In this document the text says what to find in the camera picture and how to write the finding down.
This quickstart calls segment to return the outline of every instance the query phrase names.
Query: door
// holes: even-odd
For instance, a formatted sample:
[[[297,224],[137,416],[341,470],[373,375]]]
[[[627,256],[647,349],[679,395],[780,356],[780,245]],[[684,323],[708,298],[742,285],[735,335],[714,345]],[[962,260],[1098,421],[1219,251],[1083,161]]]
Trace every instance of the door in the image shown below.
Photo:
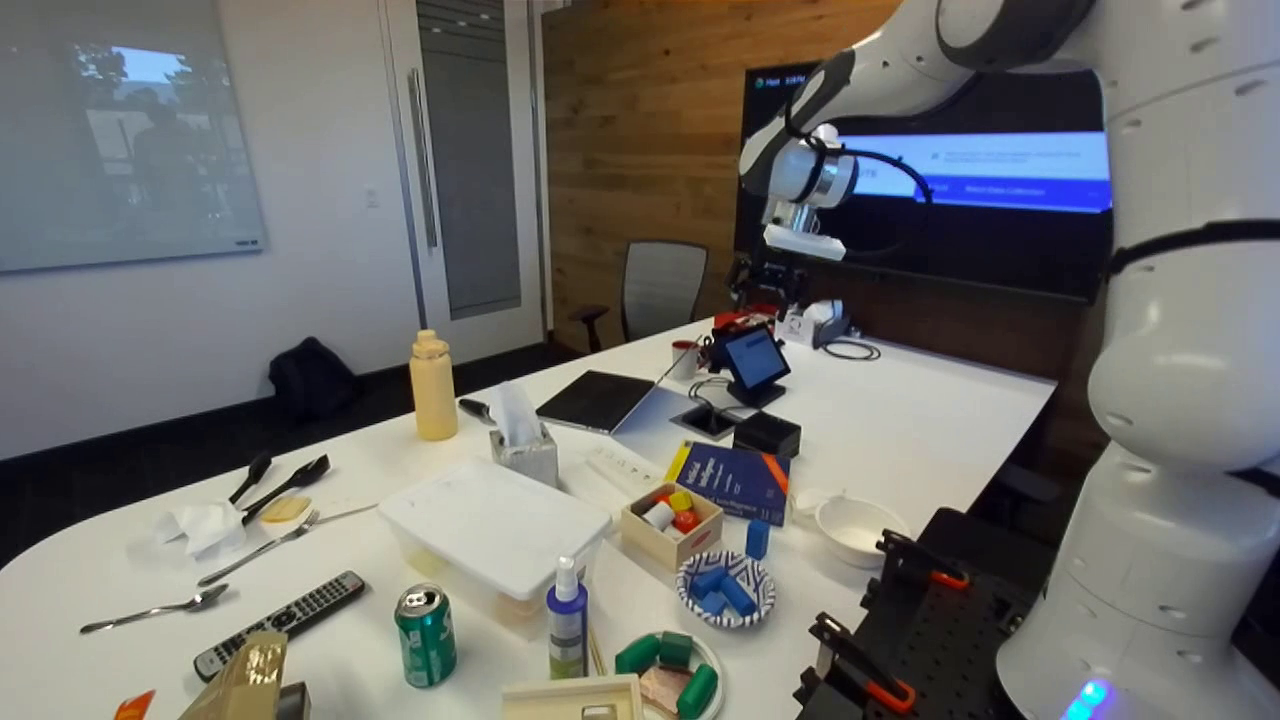
[[[527,0],[380,0],[421,320],[454,359],[545,339]]]

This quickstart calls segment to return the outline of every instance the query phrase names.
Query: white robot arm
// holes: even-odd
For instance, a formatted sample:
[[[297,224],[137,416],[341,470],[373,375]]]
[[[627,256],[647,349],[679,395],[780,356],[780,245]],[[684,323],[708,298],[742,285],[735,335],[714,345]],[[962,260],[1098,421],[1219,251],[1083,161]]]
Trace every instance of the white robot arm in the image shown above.
[[[990,67],[1090,67],[1114,187],[1107,335],[1087,380],[1110,435],[1053,579],[994,674],[1024,717],[1280,717],[1230,648],[1280,508],[1241,470],[1280,458],[1277,0],[898,0],[740,158],[764,245],[842,256],[812,208],[856,185],[821,128],[912,117]]]

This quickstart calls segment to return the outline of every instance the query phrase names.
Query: wooden wall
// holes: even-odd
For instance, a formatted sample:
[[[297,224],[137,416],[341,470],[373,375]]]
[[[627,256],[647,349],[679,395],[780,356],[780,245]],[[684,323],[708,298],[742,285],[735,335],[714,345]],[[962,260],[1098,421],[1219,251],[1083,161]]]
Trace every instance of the wooden wall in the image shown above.
[[[615,310],[623,245],[711,251],[698,310],[725,310],[735,221],[742,72],[824,60],[889,22],[897,0],[575,0],[545,22],[553,298],[566,320]],[[920,349],[1062,380],[1034,466],[1081,476],[1095,458],[1083,408],[1090,312],[1081,303],[909,280],[847,280],[863,328]]]

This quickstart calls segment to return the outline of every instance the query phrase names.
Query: can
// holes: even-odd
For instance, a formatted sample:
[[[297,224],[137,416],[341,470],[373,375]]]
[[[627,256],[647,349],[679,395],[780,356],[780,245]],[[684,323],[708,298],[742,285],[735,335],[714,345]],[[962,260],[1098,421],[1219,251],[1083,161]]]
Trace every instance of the can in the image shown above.
[[[397,603],[399,660],[412,690],[435,690],[454,667],[454,639],[442,588],[412,583]]]

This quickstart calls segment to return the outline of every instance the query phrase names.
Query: chair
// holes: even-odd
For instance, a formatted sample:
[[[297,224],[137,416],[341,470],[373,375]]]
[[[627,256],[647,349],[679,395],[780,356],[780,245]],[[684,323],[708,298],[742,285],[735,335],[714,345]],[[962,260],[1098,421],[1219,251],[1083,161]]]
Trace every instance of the chair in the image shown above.
[[[618,328],[627,339],[651,335],[693,320],[697,298],[704,287],[708,249],[698,245],[667,245],[667,242],[637,242],[623,260],[623,303]],[[572,320],[589,328],[590,352],[598,352],[596,320],[609,310],[582,310]]]

